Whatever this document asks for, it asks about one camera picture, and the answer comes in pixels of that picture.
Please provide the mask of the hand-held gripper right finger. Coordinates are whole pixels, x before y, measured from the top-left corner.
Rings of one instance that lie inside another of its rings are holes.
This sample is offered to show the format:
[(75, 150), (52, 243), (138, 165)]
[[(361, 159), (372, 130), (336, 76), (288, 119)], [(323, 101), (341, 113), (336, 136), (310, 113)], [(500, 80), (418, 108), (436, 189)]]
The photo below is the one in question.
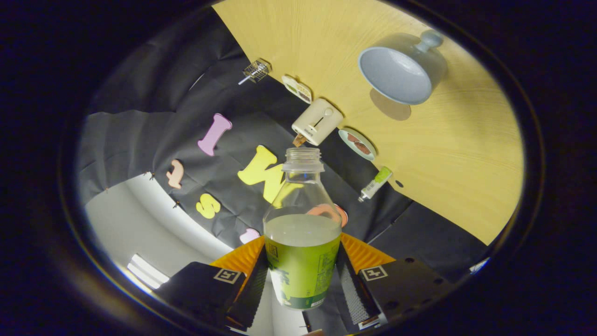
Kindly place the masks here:
[(393, 258), (345, 233), (340, 235), (335, 265), (347, 326), (356, 333), (401, 323), (456, 287), (419, 259)]

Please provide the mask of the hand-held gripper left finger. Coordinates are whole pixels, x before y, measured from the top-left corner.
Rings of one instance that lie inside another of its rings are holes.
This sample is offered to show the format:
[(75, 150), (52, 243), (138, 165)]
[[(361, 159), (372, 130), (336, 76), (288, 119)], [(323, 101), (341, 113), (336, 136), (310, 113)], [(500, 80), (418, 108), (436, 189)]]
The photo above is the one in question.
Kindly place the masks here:
[(267, 277), (264, 237), (211, 264), (190, 262), (154, 292), (167, 304), (213, 327), (252, 327)]

